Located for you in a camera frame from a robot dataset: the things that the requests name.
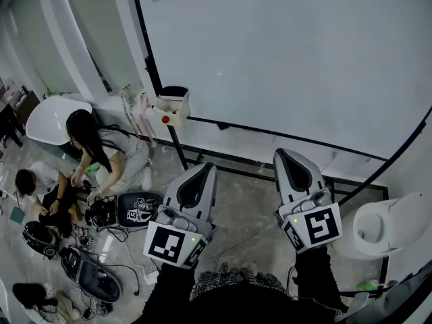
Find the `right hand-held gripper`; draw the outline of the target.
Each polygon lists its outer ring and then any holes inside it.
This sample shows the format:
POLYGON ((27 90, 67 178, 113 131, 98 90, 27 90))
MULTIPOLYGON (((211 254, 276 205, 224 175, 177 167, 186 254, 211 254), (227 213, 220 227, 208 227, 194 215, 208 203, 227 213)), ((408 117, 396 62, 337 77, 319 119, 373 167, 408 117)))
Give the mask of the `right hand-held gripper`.
POLYGON ((318 166, 297 152, 278 148, 273 168, 283 204, 275 216, 295 251, 302 254, 341 238, 339 205, 324 188, 318 166))

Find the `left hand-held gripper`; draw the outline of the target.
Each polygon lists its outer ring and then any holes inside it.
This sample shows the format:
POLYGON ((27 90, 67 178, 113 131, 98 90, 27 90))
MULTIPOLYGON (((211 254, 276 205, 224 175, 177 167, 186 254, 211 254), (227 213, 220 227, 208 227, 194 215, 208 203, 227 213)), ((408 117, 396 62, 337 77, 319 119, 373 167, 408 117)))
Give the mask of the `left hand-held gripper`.
POLYGON ((168 186, 158 215, 148 224, 143 254, 168 265, 192 269, 212 240, 216 225, 217 168, 201 163, 174 179, 168 186))

